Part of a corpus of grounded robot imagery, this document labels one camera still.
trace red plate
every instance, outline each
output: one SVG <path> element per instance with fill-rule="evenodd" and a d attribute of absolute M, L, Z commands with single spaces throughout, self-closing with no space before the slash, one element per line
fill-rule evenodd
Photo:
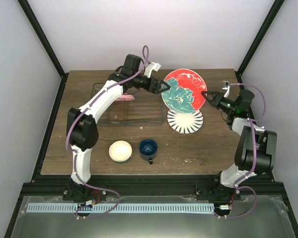
<path fill-rule="evenodd" d="M 190 69 L 177 69 L 164 79 L 170 89 L 162 93 L 167 107 L 177 113 L 193 113 L 205 102 L 202 91 L 207 91 L 203 78 Z"/>

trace white wall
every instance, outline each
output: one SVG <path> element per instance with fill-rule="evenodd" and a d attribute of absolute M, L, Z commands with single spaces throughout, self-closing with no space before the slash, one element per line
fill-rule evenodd
<path fill-rule="evenodd" d="M 273 0 L 29 0 L 65 71 L 114 69 L 127 54 L 162 68 L 238 69 Z"/>
<path fill-rule="evenodd" d="M 0 0 L 0 238 L 29 182 L 60 83 L 16 0 Z"/>
<path fill-rule="evenodd" d="M 298 222 L 298 0 L 285 1 L 243 77 L 267 100 L 262 125 L 276 131 L 274 175 L 285 184 Z M 256 94 L 254 113 L 262 113 Z"/>

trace pink object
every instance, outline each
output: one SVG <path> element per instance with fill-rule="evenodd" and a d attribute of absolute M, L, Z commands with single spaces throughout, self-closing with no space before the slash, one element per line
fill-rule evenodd
<path fill-rule="evenodd" d="M 135 97 L 131 94 L 123 94 L 121 97 L 117 98 L 116 101 L 132 101 Z"/>

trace black metal frame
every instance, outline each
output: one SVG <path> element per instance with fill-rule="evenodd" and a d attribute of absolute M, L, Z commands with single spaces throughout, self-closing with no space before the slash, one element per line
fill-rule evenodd
<path fill-rule="evenodd" d="M 47 54 L 49 55 L 52 63 L 62 78 L 60 86 L 57 92 L 57 96 L 52 108 L 51 116 L 46 128 L 42 146 L 38 155 L 37 163 L 32 175 L 32 182 L 25 183 L 20 192 L 19 199 L 16 203 L 15 210 L 13 212 L 11 221 L 8 225 L 5 238 L 9 238 L 12 235 L 13 227 L 16 222 L 16 218 L 22 203 L 24 196 L 63 196 L 65 187 L 69 184 L 70 176 L 64 175 L 41 175 L 41 169 L 44 161 L 44 157 L 47 151 L 47 147 L 50 141 L 51 133 L 53 130 L 56 115 L 59 109 L 59 105 L 62 99 L 65 84 L 68 78 L 68 73 L 65 73 L 62 69 L 60 62 L 58 61 L 47 37 L 45 36 L 34 12 L 32 11 L 27 0 L 18 0 L 20 6 L 24 10 L 29 22 L 38 35 L 42 45 L 44 46 Z M 237 81 L 242 83 L 242 74 L 244 73 L 247 65 L 249 64 L 252 56 L 255 54 L 256 49 L 260 45 L 264 38 L 269 26 L 273 22 L 279 9 L 281 8 L 284 0 L 275 0 L 268 15 L 266 16 L 259 32 L 257 33 L 250 49 L 248 50 L 244 60 L 238 71 L 235 72 Z M 125 176 L 98 176 L 92 175 L 89 183 L 91 185 L 106 187 L 118 191 L 122 196 L 126 195 L 195 195 L 198 200 L 204 199 L 197 193 L 197 191 L 203 188 L 208 188 L 214 183 L 216 175 L 125 175 Z M 292 223 L 294 233 L 298 238 L 298 225 L 289 203 L 287 193 L 284 185 L 281 182 L 275 182 L 272 173 L 267 175 L 256 176 L 248 179 L 243 183 L 244 185 L 254 188 L 258 195 L 280 195 L 283 202 L 288 206 L 288 216 Z M 241 191 L 241 195 L 251 194 L 248 191 Z M 221 203 L 224 200 L 214 199 L 209 200 L 211 203 Z"/>

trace transparent tray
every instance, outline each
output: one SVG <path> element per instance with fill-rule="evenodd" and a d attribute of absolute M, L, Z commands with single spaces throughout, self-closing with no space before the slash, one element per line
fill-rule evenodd
<path fill-rule="evenodd" d="M 95 83 L 91 98 L 103 87 L 103 83 Z M 117 125 L 161 125 L 166 119 L 167 108 L 160 94 L 149 93 L 144 89 L 130 89 L 132 101 L 115 101 L 100 117 L 98 124 Z"/>

